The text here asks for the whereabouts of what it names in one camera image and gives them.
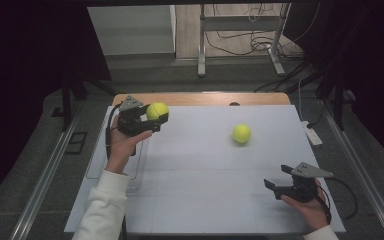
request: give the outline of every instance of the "white wall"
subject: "white wall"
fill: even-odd
[[[170,6],[90,7],[104,55],[173,53]]]

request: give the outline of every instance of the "sleeve cuff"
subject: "sleeve cuff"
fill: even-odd
[[[103,170],[96,188],[106,193],[125,195],[129,181],[130,177],[127,175]]]
[[[338,239],[336,234],[333,232],[330,225],[327,225],[325,227],[322,227],[308,235],[304,236],[305,240],[316,240],[316,239]]]

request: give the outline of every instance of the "wooden floor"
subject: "wooden floor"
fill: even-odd
[[[204,12],[207,16],[215,15],[240,15],[249,16],[250,21],[258,17],[260,11],[261,16],[278,16],[282,4],[208,4],[204,6]],[[190,59],[198,57],[199,46],[199,17],[200,5],[176,5],[176,58]],[[223,38],[232,35],[246,34],[232,38]],[[208,40],[213,46],[225,49],[238,55],[258,56],[267,55],[264,46],[261,45],[262,51],[252,52],[251,48],[251,32],[207,32]],[[253,37],[273,38],[274,32],[266,32],[253,34]],[[280,39],[282,45],[286,45],[285,51],[288,53],[301,52],[295,44],[288,44],[290,40],[282,36]],[[236,56],[216,48],[213,48],[205,38],[205,50],[207,57],[227,57]]]

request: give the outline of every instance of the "white sweatshirt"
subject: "white sweatshirt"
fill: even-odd
[[[117,240],[126,208],[130,178],[103,170],[98,185],[90,190],[86,212],[73,239]],[[304,236],[305,240],[337,240],[328,225]]]

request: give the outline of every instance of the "person's right hand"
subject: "person's right hand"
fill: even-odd
[[[320,186],[320,182],[317,179],[316,184],[317,186]],[[320,188],[318,188],[318,193],[319,197],[325,201],[325,196],[323,195],[323,191]],[[291,205],[293,208],[298,210],[302,216],[304,216],[307,225],[311,228],[312,231],[316,231],[328,225],[326,220],[326,213],[322,205],[317,202],[316,199],[313,199],[307,203],[301,203],[285,195],[282,195],[281,198],[284,202]]]

